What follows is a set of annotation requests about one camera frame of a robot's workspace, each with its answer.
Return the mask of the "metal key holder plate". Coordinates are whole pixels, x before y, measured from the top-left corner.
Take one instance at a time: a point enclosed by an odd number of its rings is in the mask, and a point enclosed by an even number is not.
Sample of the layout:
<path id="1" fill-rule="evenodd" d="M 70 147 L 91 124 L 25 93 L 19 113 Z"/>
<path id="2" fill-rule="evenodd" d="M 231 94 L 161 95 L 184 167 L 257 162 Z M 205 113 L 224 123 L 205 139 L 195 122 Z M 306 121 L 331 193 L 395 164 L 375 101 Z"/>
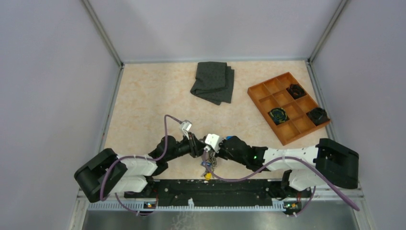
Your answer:
<path id="1" fill-rule="evenodd" d="M 206 173 L 213 172 L 218 166 L 216 153 L 214 151 L 204 151 L 201 165 L 205 168 Z"/>

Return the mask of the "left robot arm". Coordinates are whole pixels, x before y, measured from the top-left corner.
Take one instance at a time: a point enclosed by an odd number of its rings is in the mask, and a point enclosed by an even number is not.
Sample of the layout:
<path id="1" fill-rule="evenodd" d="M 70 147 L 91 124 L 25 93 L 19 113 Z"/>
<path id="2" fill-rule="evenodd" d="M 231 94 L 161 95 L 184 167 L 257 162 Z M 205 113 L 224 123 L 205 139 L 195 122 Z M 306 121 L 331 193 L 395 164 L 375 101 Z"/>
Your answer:
<path id="1" fill-rule="evenodd" d="M 107 148 L 81 166 L 74 173 L 74 179 L 91 203 L 124 192 L 148 198 L 154 190 L 151 178 L 163 173 L 169 161 L 186 154 L 200 157 L 204 148 L 204 141 L 193 133 L 180 141 L 165 136 L 152 152 L 143 156 L 120 156 Z"/>

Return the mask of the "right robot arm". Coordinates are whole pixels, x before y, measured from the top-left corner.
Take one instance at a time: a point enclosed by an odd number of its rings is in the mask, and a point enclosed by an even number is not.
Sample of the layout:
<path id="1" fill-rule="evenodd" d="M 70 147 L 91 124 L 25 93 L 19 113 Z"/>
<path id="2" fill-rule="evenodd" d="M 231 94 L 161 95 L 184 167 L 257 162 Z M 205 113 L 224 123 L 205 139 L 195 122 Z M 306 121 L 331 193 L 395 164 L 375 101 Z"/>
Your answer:
<path id="1" fill-rule="evenodd" d="M 318 144 L 304 148 L 273 149 L 249 146 L 231 136 L 220 143 L 216 155 L 254 172 L 287 172 L 288 179 L 281 184 L 286 197 L 328 183 L 345 189 L 358 188 L 359 154 L 329 138 L 321 138 Z"/>

